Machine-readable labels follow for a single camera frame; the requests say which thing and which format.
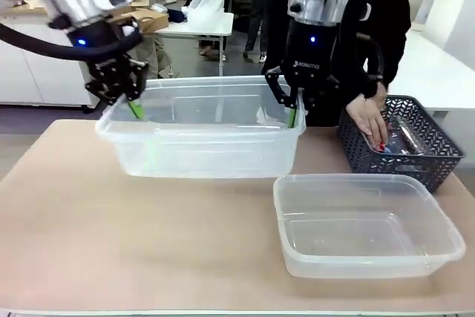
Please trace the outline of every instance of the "basket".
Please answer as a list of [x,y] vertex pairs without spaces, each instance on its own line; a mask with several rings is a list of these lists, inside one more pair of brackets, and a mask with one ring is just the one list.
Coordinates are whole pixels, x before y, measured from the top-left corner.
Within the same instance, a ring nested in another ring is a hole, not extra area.
[[423,156],[384,154],[373,150],[346,111],[338,133],[353,172],[365,174],[406,174],[436,191],[455,169],[464,153],[440,128],[422,105],[412,97],[388,96],[383,118],[401,117],[430,151]]

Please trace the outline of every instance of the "table leg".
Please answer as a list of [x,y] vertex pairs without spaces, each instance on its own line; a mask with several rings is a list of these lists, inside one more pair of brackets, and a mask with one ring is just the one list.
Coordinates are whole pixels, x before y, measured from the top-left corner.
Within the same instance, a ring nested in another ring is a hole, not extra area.
[[224,55],[224,49],[223,49],[223,43],[224,43],[224,37],[220,36],[220,77],[223,76],[223,55]]
[[448,114],[448,111],[434,111],[432,118],[435,119],[437,124],[441,125],[445,117],[447,116],[447,114]]

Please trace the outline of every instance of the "shoe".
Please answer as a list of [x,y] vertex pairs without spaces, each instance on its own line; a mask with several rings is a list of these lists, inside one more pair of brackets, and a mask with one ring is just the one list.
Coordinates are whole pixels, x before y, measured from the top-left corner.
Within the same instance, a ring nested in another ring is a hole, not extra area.
[[200,55],[201,56],[208,56],[209,53],[213,50],[212,46],[205,46],[200,50]]
[[267,52],[261,52],[261,55],[259,56],[259,63],[264,63],[267,59]]

